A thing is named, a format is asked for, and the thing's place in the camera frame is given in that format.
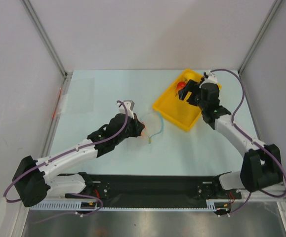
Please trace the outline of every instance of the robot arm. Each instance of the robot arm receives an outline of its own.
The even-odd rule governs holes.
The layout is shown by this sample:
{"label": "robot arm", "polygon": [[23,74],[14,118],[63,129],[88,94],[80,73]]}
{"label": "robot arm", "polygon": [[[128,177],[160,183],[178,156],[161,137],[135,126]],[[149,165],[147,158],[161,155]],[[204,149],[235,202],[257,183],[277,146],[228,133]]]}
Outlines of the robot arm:
{"label": "robot arm", "polygon": [[86,173],[80,172],[69,176],[58,175],[80,162],[98,158],[114,150],[115,146],[128,137],[141,136],[145,126],[132,111],[134,102],[124,101],[123,103],[126,111],[125,107],[121,107],[119,104],[120,113],[112,118],[109,124],[103,125],[74,147],[37,160],[33,160],[31,156],[21,160],[13,181],[27,170],[46,163],[15,183],[15,188],[25,207],[36,205],[45,197],[60,197],[70,193],[90,195],[93,192],[93,183]]}
{"label": "robot arm", "polygon": [[276,145],[266,145],[264,142],[246,136],[235,121],[232,120],[231,112],[220,105],[219,88],[216,76],[205,73],[201,82],[189,80],[186,86],[178,91],[179,99],[184,100],[191,95],[187,102],[199,106],[204,121],[212,129],[226,137],[243,157],[241,171],[230,172],[219,176],[219,181],[224,190],[247,189],[255,192],[262,188],[283,181],[283,176],[276,163],[265,154],[255,143],[269,151],[279,163],[281,163],[280,151]]}

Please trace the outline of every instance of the yellow tray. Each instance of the yellow tray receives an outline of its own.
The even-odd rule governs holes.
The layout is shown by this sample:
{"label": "yellow tray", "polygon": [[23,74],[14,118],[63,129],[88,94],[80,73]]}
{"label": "yellow tray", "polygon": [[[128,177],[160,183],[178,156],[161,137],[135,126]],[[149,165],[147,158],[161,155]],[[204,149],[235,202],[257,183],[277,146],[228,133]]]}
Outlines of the yellow tray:
{"label": "yellow tray", "polygon": [[193,125],[201,116],[201,110],[197,106],[189,105],[186,100],[190,97],[187,94],[184,101],[176,96],[177,85],[181,81],[194,80],[200,82],[202,75],[186,69],[184,72],[167,88],[167,90],[153,104],[153,109],[159,111],[163,118],[175,124],[184,131],[190,131]]}

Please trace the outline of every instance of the table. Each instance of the table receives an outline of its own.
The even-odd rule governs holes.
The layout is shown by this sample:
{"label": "table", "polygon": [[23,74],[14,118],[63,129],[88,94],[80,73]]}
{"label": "table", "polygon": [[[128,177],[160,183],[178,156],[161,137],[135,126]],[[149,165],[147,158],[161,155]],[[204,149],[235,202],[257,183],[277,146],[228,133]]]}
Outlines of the table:
{"label": "table", "polygon": [[[82,141],[117,114],[117,100],[131,99],[140,118],[183,70],[74,71],[52,142],[55,154]],[[221,105],[234,111],[242,90],[227,72],[215,73],[222,88]],[[256,137],[246,100],[236,121]],[[78,164],[68,173],[122,175],[210,176],[241,169],[243,158],[221,134],[202,118],[190,132],[164,120],[163,133],[153,138],[128,138],[104,156]]]}

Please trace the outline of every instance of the wall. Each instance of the wall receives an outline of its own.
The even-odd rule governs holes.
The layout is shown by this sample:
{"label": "wall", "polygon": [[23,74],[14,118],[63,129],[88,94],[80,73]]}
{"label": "wall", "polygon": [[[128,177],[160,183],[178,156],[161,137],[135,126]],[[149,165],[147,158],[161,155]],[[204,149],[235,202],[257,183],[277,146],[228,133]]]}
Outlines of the wall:
{"label": "wall", "polygon": [[41,154],[62,82],[21,2],[0,0],[0,198],[20,160]]}
{"label": "wall", "polygon": [[238,69],[274,0],[31,0],[68,71]]}
{"label": "wall", "polygon": [[242,75],[262,137],[286,169],[286,1]]}

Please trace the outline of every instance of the white table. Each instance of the white table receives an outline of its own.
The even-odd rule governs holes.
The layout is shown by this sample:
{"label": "white table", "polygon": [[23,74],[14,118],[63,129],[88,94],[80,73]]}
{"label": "white table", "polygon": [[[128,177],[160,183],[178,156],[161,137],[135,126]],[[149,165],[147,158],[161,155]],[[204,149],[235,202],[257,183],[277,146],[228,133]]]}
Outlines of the white table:
{"label": "white table", "polygon": [[[133,100],[134,112],[139,118],[150,112],[152,104],[181,73],[182,70],[74,71],[66,95],[66,109],[60,115],[50,153],[77,144],[108,123],[119,112],[117,100]],[[229,73],[215,74],[222,85],[221,105],[232,112],[241,99],[241,86]],[[246,100],[236,121],[256,137]],[[184,132],[164,119],[163,133],[155,136],[151,144],[146,137],[128,138],[114,151],[67,172],[207,176],[238,171],[242,162],[242,157],[228,140],[202,118],[190,132]]]}

